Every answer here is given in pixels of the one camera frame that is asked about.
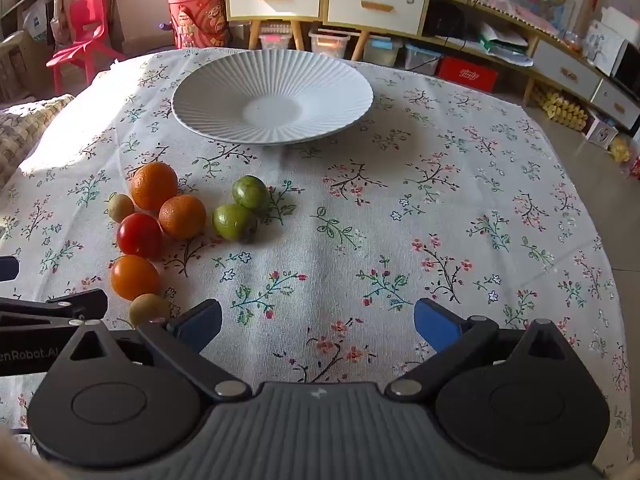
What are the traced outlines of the green fruit front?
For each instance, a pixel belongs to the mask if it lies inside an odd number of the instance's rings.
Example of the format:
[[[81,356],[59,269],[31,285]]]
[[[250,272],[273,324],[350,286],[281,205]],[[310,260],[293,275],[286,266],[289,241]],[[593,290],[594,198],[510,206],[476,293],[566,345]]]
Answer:
[[[213,213],[213,225],[225,240],[246,243],[254,240],[258,220],[249,209],[239,204],[223,204]]]

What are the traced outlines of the green fruit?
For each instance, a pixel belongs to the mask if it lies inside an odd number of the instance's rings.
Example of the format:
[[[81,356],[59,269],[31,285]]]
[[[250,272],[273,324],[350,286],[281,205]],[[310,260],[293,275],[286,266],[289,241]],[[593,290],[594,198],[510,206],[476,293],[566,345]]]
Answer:
[[[258,177],[243,176],[232,185],[232,196],[235,203],[254,212],[266,210],[270,194],[265,183]]]
[[[246,243],[254,240],[258,220],[249,209],[239,204],[223,204],[213,213],[213,225],[225,240]]]

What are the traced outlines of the small tan longan lower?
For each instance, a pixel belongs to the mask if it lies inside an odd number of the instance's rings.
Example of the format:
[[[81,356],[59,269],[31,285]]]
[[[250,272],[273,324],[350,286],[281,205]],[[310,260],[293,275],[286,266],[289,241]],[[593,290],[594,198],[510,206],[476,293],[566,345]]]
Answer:
[[[164,298],[154,294],[143,294],[131,301],[128,308],[129,323],[139,325],[153,320],[168,320],[170,304]]]

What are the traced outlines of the orange tomato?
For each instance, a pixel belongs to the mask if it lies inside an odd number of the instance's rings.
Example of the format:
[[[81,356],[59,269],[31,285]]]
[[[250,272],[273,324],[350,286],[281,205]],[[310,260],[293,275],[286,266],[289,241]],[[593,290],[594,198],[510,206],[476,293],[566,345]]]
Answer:
[[[114,262],[110,282],[114,293],[127,300],[160,291],[160,274],[155,266],[135,255],[124,255]]]

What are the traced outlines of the red tomato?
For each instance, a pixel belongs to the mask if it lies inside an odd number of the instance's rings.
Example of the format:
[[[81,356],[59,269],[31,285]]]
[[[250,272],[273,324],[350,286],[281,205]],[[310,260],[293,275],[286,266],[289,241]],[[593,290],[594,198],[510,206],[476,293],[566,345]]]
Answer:
[[[155,218],[135,212],[120,222],[116,244],[125,255],[157,259],[163,251],[163,233]]]

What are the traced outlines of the small orange mandarin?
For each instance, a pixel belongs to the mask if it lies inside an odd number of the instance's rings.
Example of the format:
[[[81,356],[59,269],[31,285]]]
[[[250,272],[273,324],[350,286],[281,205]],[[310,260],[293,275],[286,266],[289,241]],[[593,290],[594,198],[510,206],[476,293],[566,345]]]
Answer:
[[[163,231],[174,240],[190,240],[203,232],[206,208],[195,196],[177,195],[160,207],[158,221]]]

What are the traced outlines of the woven beige cushion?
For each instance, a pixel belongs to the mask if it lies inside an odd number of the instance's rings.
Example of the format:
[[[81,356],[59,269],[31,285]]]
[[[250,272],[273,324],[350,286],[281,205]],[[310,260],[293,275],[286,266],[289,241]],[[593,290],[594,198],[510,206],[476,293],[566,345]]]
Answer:
[[[71,94],[63,94],[48,100],[13,105],[1,111],[0,184],[2,188],[39,142],[53,119],[73,99]]]

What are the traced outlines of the floral white tablecloth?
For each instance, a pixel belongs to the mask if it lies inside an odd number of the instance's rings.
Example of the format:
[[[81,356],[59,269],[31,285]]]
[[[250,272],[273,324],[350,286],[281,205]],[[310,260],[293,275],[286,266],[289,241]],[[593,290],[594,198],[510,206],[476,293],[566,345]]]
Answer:
[[[1,192],[3,296],[107,288],[119,257],[108,202],[150,162],[208,210],[235,180],[268,186],[253,243],[213,229],[170,240],[156,265],[173,314],[224,310],[207,355],[252,384],[389,380],[432,354],[413,327],[430,297],[509,328],[548,318],[611,410],[597,465],[634,457],[625,329],[600,235],[542,129],[521,107],[362,64],[373,102],[335,136],[245,146],[183,128],[171,97],[217,50],[166,51],[99,74],[70,99]]]

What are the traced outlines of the large orange mandarin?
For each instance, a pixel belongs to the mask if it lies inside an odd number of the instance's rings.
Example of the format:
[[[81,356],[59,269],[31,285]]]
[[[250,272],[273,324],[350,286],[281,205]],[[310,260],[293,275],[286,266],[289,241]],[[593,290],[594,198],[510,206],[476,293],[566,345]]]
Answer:
[[[142,210],[157,212],[178,194],[178,177],[164,162],[150,162],[138,169],[130,182],[130,195]]]

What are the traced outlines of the red plastic chair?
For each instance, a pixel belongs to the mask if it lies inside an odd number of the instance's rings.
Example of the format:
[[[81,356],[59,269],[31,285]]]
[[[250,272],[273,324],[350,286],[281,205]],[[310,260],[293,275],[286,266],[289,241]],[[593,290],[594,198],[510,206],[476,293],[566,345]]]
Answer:
[[[85,72],[87,84],[91,84],[96,76],[93,53],[99,52],[110,60],[125,61],[126,56],[109,47],[106,0],[74,0],[68,8],[70,28],[75,39],[47,62],[52,70],[54,90],[63,92],[61,66],[73,64]]]

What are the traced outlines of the red box under shelf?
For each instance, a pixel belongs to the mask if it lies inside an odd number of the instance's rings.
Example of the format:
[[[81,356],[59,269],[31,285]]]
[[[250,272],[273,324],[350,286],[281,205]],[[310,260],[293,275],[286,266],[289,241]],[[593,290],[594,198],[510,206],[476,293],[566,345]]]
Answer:
[[[490,67],[446,55],[439,61],[437,76],[455,84],[490,93],[494,91],[498,72]]]

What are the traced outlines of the wooden desk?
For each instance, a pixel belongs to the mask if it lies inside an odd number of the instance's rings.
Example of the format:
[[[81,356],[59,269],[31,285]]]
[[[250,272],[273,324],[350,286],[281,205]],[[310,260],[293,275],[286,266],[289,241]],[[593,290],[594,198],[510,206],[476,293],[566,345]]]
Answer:
[[[74,0],[13,0],[1,8],[1,83],[18,84],[24,96],[42,96],[53,89],[52,70],[46,66],[55,53],[75,39],[70,28],[68,8]],[[117,4],[106,0],[108,38],[105,43],[116,49],[119,32]],[[93,53],[96,72],[110,60]]]

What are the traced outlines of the red printed bucket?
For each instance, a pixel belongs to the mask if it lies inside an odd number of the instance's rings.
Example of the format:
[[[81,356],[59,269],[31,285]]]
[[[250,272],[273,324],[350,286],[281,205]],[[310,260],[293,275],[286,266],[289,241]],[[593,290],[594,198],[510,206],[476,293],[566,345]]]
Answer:
[[[167,0],[177,49],[227,47],[224,0]]]

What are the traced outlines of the clear storage bin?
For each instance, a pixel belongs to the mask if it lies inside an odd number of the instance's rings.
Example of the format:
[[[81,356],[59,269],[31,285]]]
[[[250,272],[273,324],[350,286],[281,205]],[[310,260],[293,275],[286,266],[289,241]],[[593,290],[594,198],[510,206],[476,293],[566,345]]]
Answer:
[[[330,58],[344,58],[349,43],[349,36],[341,32],[322,32],[316,29],[308,32],[311,52]]]

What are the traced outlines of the long low tv shelf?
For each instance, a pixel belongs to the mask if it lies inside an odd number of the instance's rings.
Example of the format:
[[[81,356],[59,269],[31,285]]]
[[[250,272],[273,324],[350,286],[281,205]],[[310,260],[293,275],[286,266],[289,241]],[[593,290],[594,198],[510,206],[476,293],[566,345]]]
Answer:
[[[552,23],[526,0],[430,0],[416,36],[520,70],[529,80],[564,90],[631,133],[639,128],[639,96],[623,76],[639,80],[639,50],[600,22],[574,35],[565,27],[573,0],[559,0]]]

